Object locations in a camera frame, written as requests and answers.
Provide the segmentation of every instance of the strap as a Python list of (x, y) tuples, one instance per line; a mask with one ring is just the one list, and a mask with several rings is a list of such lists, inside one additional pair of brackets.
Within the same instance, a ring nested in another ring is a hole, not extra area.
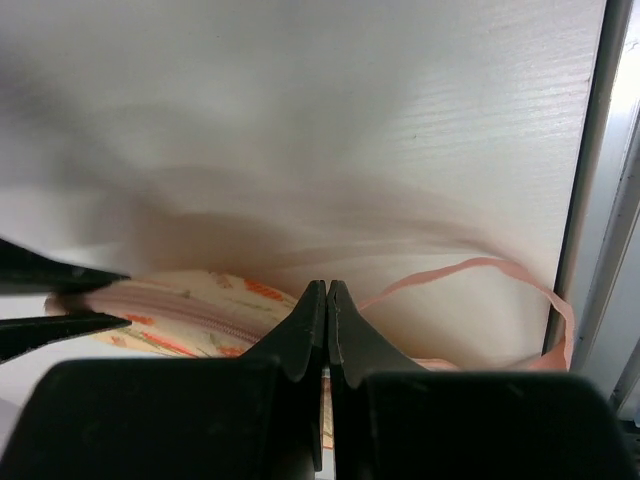
[[(553, 308), (564, 318), (564, 337), (550, 352), (534, 360), (528, 368), (530, 370), (568, 370), (571, 363), (571, 354), (573, 353), (573, 333), (575, 329), (575, 317), (573, 315), (571, 305), (556, 295), (551, 289), (544, 286), (526, 268), (511, 260), (491, 257), (475, 257), (456, 265), (450, 265), (448, 267), (426, 272), (414, 273), (413, 275), (409, 275), (395, 283), (392, 283), (379, 295), (360, 302), (358, 304), (358, 308), (360, 310), (365, 309), (374, 303), (384, 300), (403, 288), (424, 285), (474, 267), (495, 267), (505, 275), (521, 282), (528, 283), (544, 293), (551, 302)], [(446, 360), (428, 359), (416, 361), (425, 368), (438, 370), (459, 369), (459, 367), (447, 362)]]

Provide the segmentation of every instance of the pink strap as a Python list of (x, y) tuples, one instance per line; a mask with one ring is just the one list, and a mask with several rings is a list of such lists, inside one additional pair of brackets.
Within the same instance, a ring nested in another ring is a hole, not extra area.
[[(490, 257), (476, 257), (464, 262), (460, 262), (457, 265), (451, 265), (437, 270), (431, 270), (427, 272), (418, 272), (413, 275), (409, 275), (397, 282), (389, 285), (379, 295), (364, 300), (358, 305), (359, 309), (367, 308), (369, 305), (384, 300), (389, 295), (407, 287), (413, 287), (416, 285), (424, 285), (426, 283), (433, 282), (440, 278), (447, 277), (454, 273), (466, 270), (474, 267), (496, 267), (505, 275), (520, 280), (521, 282), (533, 285), (540, 290), (551, 302), (553, 308), (564, 318), (564, 337), (550, 352), (542, 355), (529, 365), (530, 370), (568, 370), (571, 363), (571, 354), (573, 353), (573, 331), (575, 329), (575, 318), (573, 316), (573, 309), (571, 305), (562, 300), (552, 290), (545, 287), (540, 283), (526, 268), (518, 263), (510, 260), (503, 260), (499, 258)], [(429, 360), (416, 360), (420, 365), (425, 368), (431, 369), (458, 369), (457, 366), (446, 360), (429, 359)]]

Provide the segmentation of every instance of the white surface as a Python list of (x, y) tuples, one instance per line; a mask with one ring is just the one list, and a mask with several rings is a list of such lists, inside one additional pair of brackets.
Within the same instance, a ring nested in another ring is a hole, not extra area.
[[(356, 298), (491, 244), (552, 285), (603, 4), (4, 1), (0, 235)], [(367, 316), (486, 366), (539, 351), (547, 308), (479, 271)]]

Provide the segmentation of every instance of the black plastic part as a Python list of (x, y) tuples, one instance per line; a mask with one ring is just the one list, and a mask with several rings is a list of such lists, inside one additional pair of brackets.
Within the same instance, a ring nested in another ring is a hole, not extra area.
[(0, 295), (86, 292), (126, 278), (118, 273), (56, 262), (0, 239)]
[(363, 324), (341, 282), (327, 315), (337, 480), (637, 478), (613, 413), (586, 381), (409, 365)]
[(0, 321), (0, 363), (50, 343), (131, 325), (105, 313), (85, 312), (58, 317)]
[(237, 359), (54, 367), (23, 411), (0, 479), (314, 478), (325, 292), (312, 282)]

